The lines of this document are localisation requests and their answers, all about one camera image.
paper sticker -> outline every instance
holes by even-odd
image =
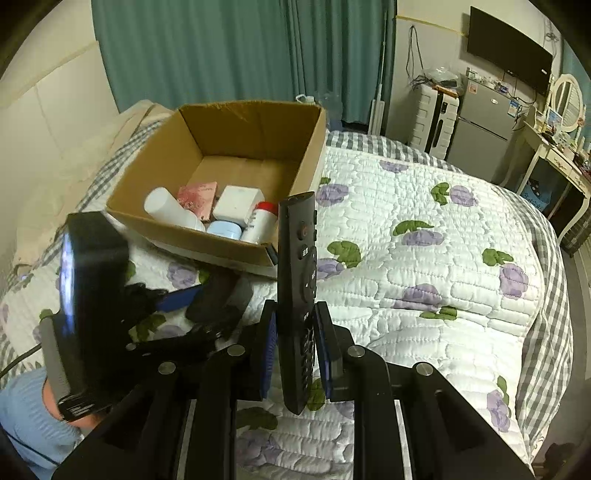
[[[509,111],[507,112],[509,115],[511,115],[513,118],[515,118],[517,116],[517,109],[519,108],[519,103],[517,103],[515,100],[512,100],[509,102]]]

black remote control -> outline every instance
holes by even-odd
[[[308,402],[314,366],[315,224],[313,192],[300,193],[279,203],[279,362],[285,406],[296,415]]]

pillow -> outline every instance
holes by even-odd
[[[172,112],[142,100],[105,125],[82,145],[68,150],[63,167],[38,185],[25,201],[17,223],[13,268],[33,265],[53,242],[56,230],[76,209],[100,168],[124,145],[142,123]]]

plastic bag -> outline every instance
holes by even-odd
[[[453,73],[447,67],[435,67],[434,69],[428,69],[424,71],[425,77],[430,78],[435,83],[439,83],[442,86],[458,86],[459,76]],[[455,85],[446,85],[447,82],[455,81]]]
[[[326,110],[326,128],[331,131],[343,129],[343,102],[340,95],[334,92],[315,92],[316,101]]]

white lotion bottle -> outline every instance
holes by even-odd
[[[144,210],[159,222],[205,231],[203,222],[193,212],[181,207],[177,199],[164,187],[158,187],[148,194],[144,200]]]
[[[250,244],[268,242],[273,235],[278,215],[278,206],[275,203],[257,203],[240,240]]]

